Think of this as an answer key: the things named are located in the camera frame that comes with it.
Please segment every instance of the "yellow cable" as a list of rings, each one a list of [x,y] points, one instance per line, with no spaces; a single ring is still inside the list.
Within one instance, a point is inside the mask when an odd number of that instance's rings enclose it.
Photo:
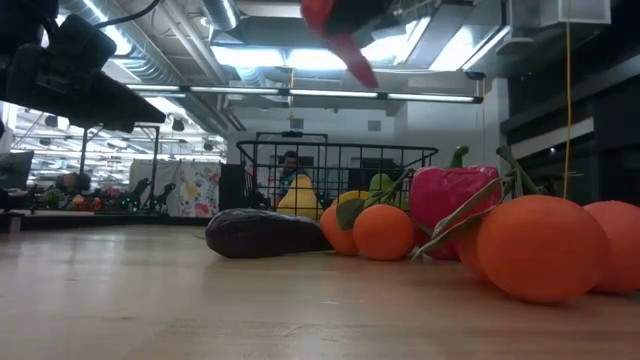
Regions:
[[[571,152],[571,125],[573,124],[573,96],[571,94],[571,1],[567,0],[567,144],[564,158],[564,192],[569,193],[569,161]]]

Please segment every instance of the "wire basket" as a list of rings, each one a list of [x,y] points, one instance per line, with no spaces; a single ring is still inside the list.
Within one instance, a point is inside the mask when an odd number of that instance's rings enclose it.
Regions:
[[[269,140],[236,144],[246,169],[243,191],[247,203],[255,209],[277,209],[316,220],[324,209],[340,203],[342,194],[366,197],[376,174],[387,174],[396,181],[407,169],[431,166],[432,157],[438,153],[432,147],[330,143],[325,134],[258,133],[256,138],[264,135],[269,135]],[[271,140],[274,136],[283,140]],[[295,168],[284,164],[289,151],[298,156]],[[289,184],[281,180],[285,172],[306,175],[310,181],[299,185],[296,179]],[[395,198],[396,205],[407,211],[411,179],[403,183]],[[311,193],[315,204],[309,200]]]

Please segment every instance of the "black camera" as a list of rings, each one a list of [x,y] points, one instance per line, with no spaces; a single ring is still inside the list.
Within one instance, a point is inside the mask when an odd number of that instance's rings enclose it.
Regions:
[[[136,122],[164,123],[164,113],[102,72],[115,42],[77,15],[58,28],[57,15],[57,0],[0,0],[0,100],[82,128],[131,133]]]

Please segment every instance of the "ceiling light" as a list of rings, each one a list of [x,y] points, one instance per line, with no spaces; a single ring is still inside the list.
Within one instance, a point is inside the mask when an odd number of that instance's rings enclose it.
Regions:
[[[14,149],[11,152],[23,152],[24,150]],[[72,152],[69,150],[35,150],[36,155],[57,155],[57,156],[66,156],[66,157],[80,157],[80,152]],[[139,154],[134,152],[101,152],[101,151],[87,151],[87,155],[95,158],[97,156],[114,156],[120,157],[123,159],[138,159],[138,160],[153,160],[153,154]],[[171,157],[175,159],[187,159],[187,160],[209,160],[209,161],[224,161],[222,157],[216,155],[216,153],[211,154],[158,154],[158,160],[169,160]]]
[[[109,18],[107,18],[106,15],[104,15],[102,11],[100,11],[100,9],[91,0],[84,0],[84,3],[93,11],[93,13],[98,17],[98,19],[100,19],[101,22],[109,20]],[[131,52],[131,44],[115,27],[107,26],[103,31],[118,46],[116,55],[126,55]]]
[[[331,90],[304,90],[291,89],[289,94],[292,96],[327,96],[327,97],[349,97],[349,98],[370,98],[378,97],[377,93],[364,91],[331,91]]]
[[[117,148],[121,148],[121,149],[126,149],[127,148],[127,143],[122,141],[122,140],[116,140],[116,139],[109,139],[107,140],[107,144],[108,145],[113,145]]]
[[[430,22],[431,17],[428,16],[407,25],[407,33],[409,33],[408,39],[396,56],[393,65],[404,64],[407,59],[409,59],[409,56],[411,56],[413,50],[415,50],[416,45],[418,45],[418,42],[422,38],[422,35],[424,35],[424,32],[427,30],[427,26],[429,26]]]
[[[234,67],[282,66],[284,58],[277,49],[256,49],[212,46],[211,50],[220,64]]]
[[[269,89],[269,88],[193,86],[193,87],[191,87],[191,91],[193,91],[193,92],[217,93],[217,94],[278,95],[278,89]]]
[[[187,94],[185,93],[157,93],[157,92],[141,92],[139,93],[140,96],[142,97],[146,97],[146,98],[154,98],[154,97],[165,97],[165,98],[185,98],[187,97]]]
[[[389,36],[378,39],[362,49],[362,55],[369,61],[393,58],[407,42],[407,35]]]
[[[134,91],[162,91],[162,92],[166,92],[166,91],[178,92],[178,91],[180,91],[180,87],[179,86],[175,86],[175,85],[129,84],[129,85],[127,85],[127,87],[129,87],[129,89],[134,90]]]
[[[455,96],[455,95],[429,95],[429,94],[389,94],[389,100],[406,100],[406,101],[433,101],[433,102],[458,102],[458,103],[477,103],[480,98],[473,96]]]
[[[510,31],[511,31],[511,27],[510,26],[505,26],[493,38],[491,36],[488,36],[483,41],[483,43],[481,43],[480,50],[478,50],[475,53],[475,55],[473,55],[471,57],[471,59],[469,59],[469,61],[467,61],[464,65],[462,65],[462,70],[464,70],[464,71],[469,70],[473,65],[475,65],[478,61],[480,61],[480,59],[482,59],[485,55],[487,55],[487,53],[491,49],[493,49],[502,39],[504,39],[504,37],[507,36],[507,34],[509,34]]]
[[[329,50],[296,49],[287,59],[287,66],[301,70],[345,70],[347,65]]]
[[[442,49],[440,55],[431,64],[431,71],[456,71],[473,56],[473,33],[468,26],[463,26],[449,43]]]

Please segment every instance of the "bell pepper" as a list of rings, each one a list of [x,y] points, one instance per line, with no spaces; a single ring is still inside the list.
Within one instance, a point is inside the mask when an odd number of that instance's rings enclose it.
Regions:
[[[409,205],[411,217],[420,228],[416,231],[416,246],[420,247],[429,242],[430,236],[425,230],[433,231],[441,220],[460,208],[492,180],[500,177],[498,169],[492,166],[461,167],[462,157],[468,151],[468,147],[456,149],[450,168],[432,166],[419,169],[414,174]],[[457,225],[469,216],[488,210],[501,199],[502,191],[497,189],[449,227]],[[458,260],[458,242],[452,239],[445,246],[434,249],[427,255],[437,260]]]

